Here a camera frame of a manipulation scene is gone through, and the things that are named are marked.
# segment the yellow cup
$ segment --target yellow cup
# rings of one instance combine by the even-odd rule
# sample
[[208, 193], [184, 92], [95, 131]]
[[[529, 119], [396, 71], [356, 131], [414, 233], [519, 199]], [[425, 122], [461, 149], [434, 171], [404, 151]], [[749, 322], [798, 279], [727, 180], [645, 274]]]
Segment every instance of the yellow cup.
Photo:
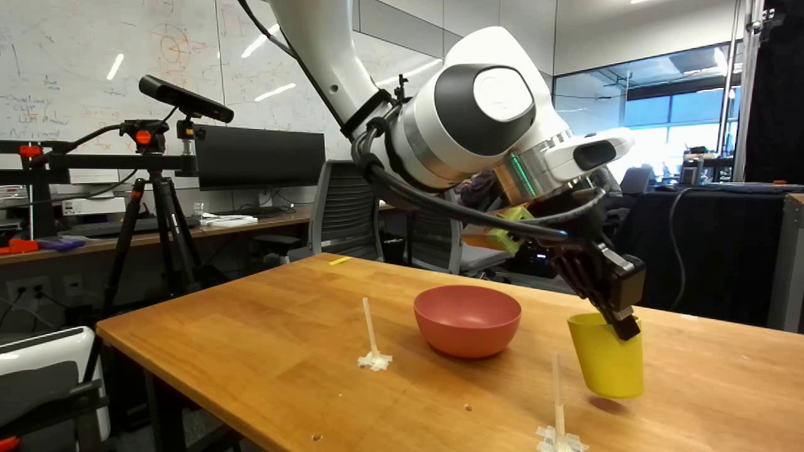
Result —
[[621, 341], [601, 313], [567, 319], [582, 382], [606, 398], [632, 398], [644, 395], [644, 341]]

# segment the whiteboard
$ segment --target whiteboard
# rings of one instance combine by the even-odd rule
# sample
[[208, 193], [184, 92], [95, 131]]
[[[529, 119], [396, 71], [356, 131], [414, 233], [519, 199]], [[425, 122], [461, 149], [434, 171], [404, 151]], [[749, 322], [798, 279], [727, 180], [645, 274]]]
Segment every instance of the whiteboard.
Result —
[[[272, 24], [260, 0], [253, 13]], [[142, 75], [157, 75], [225, 103], [232, 126], [321, 131], [326, 152], [346, 141], [298, 66], [260, 44], [242, 58], [257, 27], [237, 0], [3, 0], [0, 3], [0, 141], [76, 141], [126, 119], [164, 119], [170, 106], [137, 92]], [[431, 58], [356, 34], [368, 72], [389, 77]], [[112, 80], [115, 54], [124, 63]], [[258, 92], [291, 91], [257, 100]], [[132, 151], [115, 134], [82, 151]], [[169, 152], [181, 144], [169, 135]]]

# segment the computer monitor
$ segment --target computer monitor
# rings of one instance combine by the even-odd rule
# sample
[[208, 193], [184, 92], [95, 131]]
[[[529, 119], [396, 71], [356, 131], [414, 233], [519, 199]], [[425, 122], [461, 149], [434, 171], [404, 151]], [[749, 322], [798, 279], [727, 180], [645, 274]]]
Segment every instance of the computer monitor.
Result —
[[200, 191], [316, 186], [323, 134], [196, 126]]

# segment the desk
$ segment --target desk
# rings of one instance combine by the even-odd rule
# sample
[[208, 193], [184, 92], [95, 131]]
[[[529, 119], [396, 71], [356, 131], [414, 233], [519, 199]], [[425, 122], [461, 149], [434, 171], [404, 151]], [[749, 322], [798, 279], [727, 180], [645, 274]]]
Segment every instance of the desk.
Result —
[[[237, 233], [260, 233], [260, 232], [272, 232], [272, 228], [284, 228], [284, 226], [298, 226], [298, 224], [309, 224], [311, 219], [311, 208], [309, 203], [296, 206], [296, 210], [281, 214], [281, 215], [272, 215], [272, 219], [260, 219], [257, 224], [247, 224], [247, 226], [232, 226], [232, 228], [193, 228], [190, 235], [193, 238], [218, 238], [218, 235], [237, 235]], [[87, 242], [80, 249], [72, 252], [34, 252], [34, 254], [9, 254], [9, 255], [0, 255], [0, 267], [9, 267], [9, 263], [23, 263], [23, 260], [46, 260], [46, 259], [64, 259], [64, 255], [82, 255], [82, 254], [108, 254], [112, 252], [118, 244], [118, 238], [100, 238], [100, 242]], [[155, 247], [157, 244], [157, 233], [136, 233], [131, 238], [131, 247]]]
[[[412, 298], [477, 283], [523, 303], [510, 348], [454, 362], [419, 338]], [[387, 371], [356, 368], [372, 298]], [[318, 254], [97, 323], [110, 346], [260, 447], [534, 450], [552, 421], [551, 358], [562, 356], [567, 429], [593, 450], [798, 450], [804, 337], [639, 308], [645, 395], [629, 404], [582, 386], [551, 294]]]

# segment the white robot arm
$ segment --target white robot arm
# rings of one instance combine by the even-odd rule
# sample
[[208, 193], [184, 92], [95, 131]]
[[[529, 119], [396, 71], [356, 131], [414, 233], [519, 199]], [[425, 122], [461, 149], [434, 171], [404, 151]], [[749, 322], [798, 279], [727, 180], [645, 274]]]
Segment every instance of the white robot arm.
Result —
[[546, 228], [546, 219], [508, 224], [421, 196], [493, 169], [510, 203], [551, 201], [630, 146], [621, 134], [573, 139], [551, 106], [543, 75], [505, 27], [464, 34], [441, 71], [404, 97], [404, 85], [396, 96], [377, 88], [356, 58], [352, 0], [267, 3], [288, 53], [352, 141], [355, 157], [368, 162], [367, 176], [377, 186], [416, 206], [444, 208], [454, 219], [503, 226], [543, 244], [566, 282], [588, 297], [624, 338], [639, 333], [630, 303], [641, 297], [644, 269], [611, 252], [588, 220], [558, 215], [569, 219], [567, 232]]

